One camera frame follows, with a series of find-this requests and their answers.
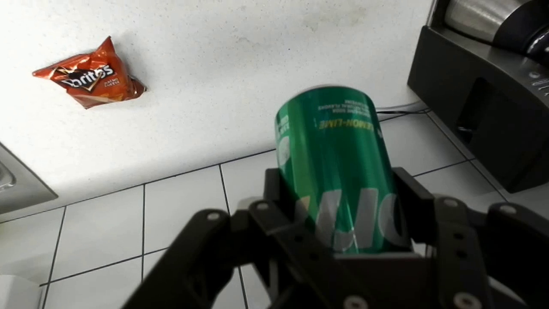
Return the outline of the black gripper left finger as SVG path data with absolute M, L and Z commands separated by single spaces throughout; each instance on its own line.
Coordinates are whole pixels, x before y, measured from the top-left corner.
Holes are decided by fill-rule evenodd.
M 278 168 L 248 209 L 196 212 L 122 309 L 213 309 L 241 265 L 253 264 L 272 296 L 268 309 L 337 309 L 321 265 L 328 250 L 294 221 L 290 190 Z

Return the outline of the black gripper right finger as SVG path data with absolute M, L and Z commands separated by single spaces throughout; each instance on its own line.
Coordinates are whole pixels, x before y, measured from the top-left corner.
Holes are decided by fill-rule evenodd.
M 435 197 L 395 168 L 409 235 L 435 250 L 440 309 L 549 309 L 549 224 L 515 202 L 486 212 L 450 195 Z

